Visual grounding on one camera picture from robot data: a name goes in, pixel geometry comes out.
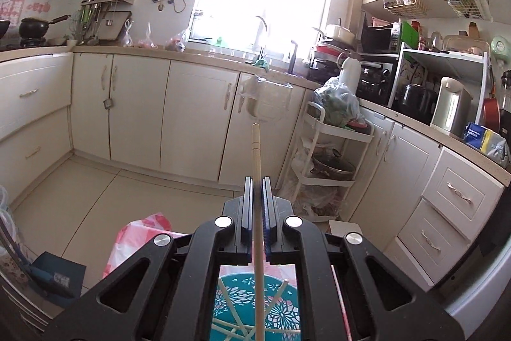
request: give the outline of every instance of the clear plastic bag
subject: clear plastic bag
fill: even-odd
[[[317,88],[314,101],[324,107],[327,125],[343,128],[351,120],[364,120],[357,97],[340,81],[340,77],[332,77],[324,86]],[[309,111],[319,113],[316,109]]]
[[[146,38],[137,43],[137,47],[157,49],[158,46],[151,39],[151,23],[147,23]]]
[[[179,34],[174,35],[172,38],[170,38],[165,44],[165,49],[167,51],[177,51],[177,52],[184,52],[188,38],[190,38],[190,29],[184,29]]]
[[[133,40],[131,39],[131,35],[129,34],[129,30],[133,26],[134,21],[130,21],[129,19],[126,20],[124,23],[124,26],[126,27],[126,33],[123,36],[122,40],[122,46],[123,47],[132,47],[133,46]]]

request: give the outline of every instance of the drawer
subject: drawer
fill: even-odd
[[[71,104],[72,54],[14,59],[0,68],[0,140]]]
[[[424,199],[398,237],[433,283],[445,276],[469,246],[469,242]]]
[[[71,150],[67,108],[24,127],[0,143],[0,184],[9,202]]]
[[[424,269],[420,266],[412,253],[405,245],[395,237],[383,252],[394,264],[401,269],[405,275],[412,279],[422,290],[428,291],[433,286]]]
[[[450,149],[443,148],[423,196],[467,239],[474,241],[504,185]]]

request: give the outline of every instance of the pot handle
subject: pot handle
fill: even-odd
[[[66,19],[71,18],[71,15],[62,15],[61,17],[55,18],[53,21],[49,21],[49,25],[56,24],[58,22],[65,21]]]

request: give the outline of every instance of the black pot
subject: black pot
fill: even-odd
[[[401,91],[398,111],[429,125],[433,119],[437,99],[438,96],[433,90],[428,90],[418,84],[407,84]]]
[[[53,21],[44,21],[37,18],[23,18],[19,25],[19,36],[22,38],[42,38],[52,24],[65,21],[71,15],[63,15]]]
[[[11,21],[7,21],[5,19],[0,19],[0,40],[7,32],[7,29],[9,28],[10,24],[11,24]]]

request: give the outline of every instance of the faucet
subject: faucet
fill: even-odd
[[[259,18],[261,20],[261,22],[264,25],[264,31],[265,31],[265,33],[267,33],[268,32],[268,25],[266,25],[266,21],[264,20],[264,18],[262,16],[259,16],[259,15],[255,15],[255,17]],[[263,58],[264,47],[265,47],[264,45],[261,46],[261,50],[259,51],[259,56],[257,57],[258,60]]]
[[[288,74],[293,74],[294,64],[296,61],[296,50],[298,49],[298,43],[295,40],[291,40],[291,44],[294,44],[293,55],[289,60]]]

